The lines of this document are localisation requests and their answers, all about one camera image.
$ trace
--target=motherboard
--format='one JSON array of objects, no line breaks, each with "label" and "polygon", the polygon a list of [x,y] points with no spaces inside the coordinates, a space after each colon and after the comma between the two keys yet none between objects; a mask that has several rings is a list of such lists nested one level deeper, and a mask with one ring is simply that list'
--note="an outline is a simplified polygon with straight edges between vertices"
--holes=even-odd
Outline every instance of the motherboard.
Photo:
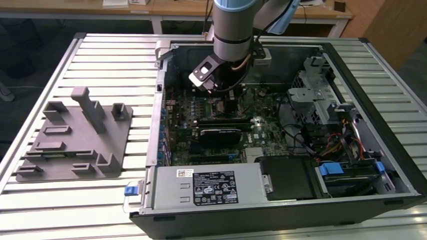
[{"label": "motherboard", "polygon": [[[277,119],[280,93],[248,86],[234,99],[200,94],[166,94],[172,166],[252,163],[256,157],[288,155]],[[226,110],[232,105],[234,111]]]}]

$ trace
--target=slotted aluminum surface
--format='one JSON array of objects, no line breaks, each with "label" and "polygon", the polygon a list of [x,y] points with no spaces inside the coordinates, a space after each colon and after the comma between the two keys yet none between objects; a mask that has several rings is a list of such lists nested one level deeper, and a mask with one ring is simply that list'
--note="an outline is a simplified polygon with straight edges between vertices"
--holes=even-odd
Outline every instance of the slotted aluminum surface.
[{"label": "slotted aluminum surface", "polygon": [[[44,98],[36,103],[28,120],[1,162],[0,238],[21,239],[149,239],[122,211],[124,186],[144,177],[145,153],[157,71],[154,46],[158,40],[201,40],[190,35],[88,34],[74,39],[53,73],[48,100],[74,106],[68,96],[72,87],[88,86],[89,95],[102,105],[124,103],[133,117],[122,173],[114,179],[17,183],[13,172],[20,157],[30,148],[42,125]],[[419,169],[427,175],[425,107],[408,86],[389,70],[369,45],[357,39],[265,37],[263,42],[331,42],[367,95],[395,132]],[[344,87],[337,86],[347,101]],[[361,224],[312,227],[287,231],[204,237],[197,239],[425,239],[427,205],[395,210]]]}]

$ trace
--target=gray plastic holder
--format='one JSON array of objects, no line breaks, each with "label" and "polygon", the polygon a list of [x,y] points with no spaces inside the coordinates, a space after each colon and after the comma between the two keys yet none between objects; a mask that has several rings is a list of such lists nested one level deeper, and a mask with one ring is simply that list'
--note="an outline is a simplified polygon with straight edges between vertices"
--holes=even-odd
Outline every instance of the gray plastic holder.
[{"label": "gray plastic holder", "polygon": [[132,108],[122,103],[101,106],[86,87],[74,87],[70,98],[80,106],[49,101],[45,122],[16,180],[45,181],[114,178],[121,173]]}]

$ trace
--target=desk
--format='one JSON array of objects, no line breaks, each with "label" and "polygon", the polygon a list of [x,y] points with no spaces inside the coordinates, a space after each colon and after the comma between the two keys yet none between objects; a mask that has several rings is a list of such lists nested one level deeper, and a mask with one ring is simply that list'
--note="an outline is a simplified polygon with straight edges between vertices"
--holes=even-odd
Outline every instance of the desk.
[{"label": "desk", "polygon": [[[148,5],[102,9],[102,0],[0,0],[1,18],[149,20],[154,34],[161,34],[161,21],[202,21],[205,0],[150,0]],[[353,15],[333,11],[333,0],[325,6],[297,9],[291,23],[333,25],[328,37],[339,38]]]}]

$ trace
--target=power supply label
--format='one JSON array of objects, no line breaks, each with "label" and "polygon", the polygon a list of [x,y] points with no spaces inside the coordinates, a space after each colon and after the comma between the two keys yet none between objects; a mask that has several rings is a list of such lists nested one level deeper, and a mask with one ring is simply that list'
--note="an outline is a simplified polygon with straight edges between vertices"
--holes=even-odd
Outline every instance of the power supply label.
[{"label": "power supply label", "polygon": [[196,206],[238,203],[234,171],[193,173],[192,186]]}]

